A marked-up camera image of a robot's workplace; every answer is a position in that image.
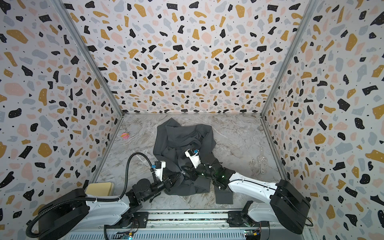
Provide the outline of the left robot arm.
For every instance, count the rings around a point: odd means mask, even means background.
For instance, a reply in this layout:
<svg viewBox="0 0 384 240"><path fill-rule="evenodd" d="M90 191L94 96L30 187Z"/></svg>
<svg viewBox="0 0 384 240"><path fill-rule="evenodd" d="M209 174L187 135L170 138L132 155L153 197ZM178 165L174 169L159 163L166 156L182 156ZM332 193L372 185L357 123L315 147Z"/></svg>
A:
<svg viewBox="0 0 384 240"><path fill-rule="evenodd" d="M123 197L95 197L76 189L39 210L38 238L58 240L72 230L96 229L105 225L127 226L143 202L152 201L170 190L180 178L179 173L164 174L155 183L141 179Z"/></svg>

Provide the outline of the dark grey jacket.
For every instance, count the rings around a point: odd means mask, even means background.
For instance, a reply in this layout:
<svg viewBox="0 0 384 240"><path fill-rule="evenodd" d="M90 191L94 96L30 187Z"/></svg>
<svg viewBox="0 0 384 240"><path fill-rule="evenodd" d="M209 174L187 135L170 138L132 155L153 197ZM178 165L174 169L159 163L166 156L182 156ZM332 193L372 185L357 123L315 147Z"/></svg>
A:
<svg viewBox="0 0 384 240"><path fill-rule="evenodd" d="M158 161L166 162L167 172L183 174L183 182L165 193L170 196L191 196L210 192L210 187L214 186L211 179L190 176L194 166L186 157L185 151L196 148L200 152L201 164L220 163L222 165L213 154L216 144L213 128L209 125L197 124L183 127L173 118L159 125L153 155ZM214 187L217 204L233 204L231 190L220 190Z"/></svg>

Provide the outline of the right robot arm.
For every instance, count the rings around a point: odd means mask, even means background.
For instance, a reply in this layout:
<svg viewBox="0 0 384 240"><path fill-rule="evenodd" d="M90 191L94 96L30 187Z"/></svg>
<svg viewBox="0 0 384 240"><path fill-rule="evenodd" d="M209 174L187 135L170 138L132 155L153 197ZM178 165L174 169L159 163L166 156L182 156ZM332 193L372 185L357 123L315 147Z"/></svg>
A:
<svg viewBox="0 0 384 240"><path fill-rule="evenodd" d="M288 231L301 235L306 221L309 220L309 201L288 181L278 183L263 182L248 178L238 172L222 167L199 164L192 168L191 177L211 179L220 190L231 190L268 204L259 207L257 203L247 202L243 208L242 218L248 225L253 222L279 222Z"/></svg>

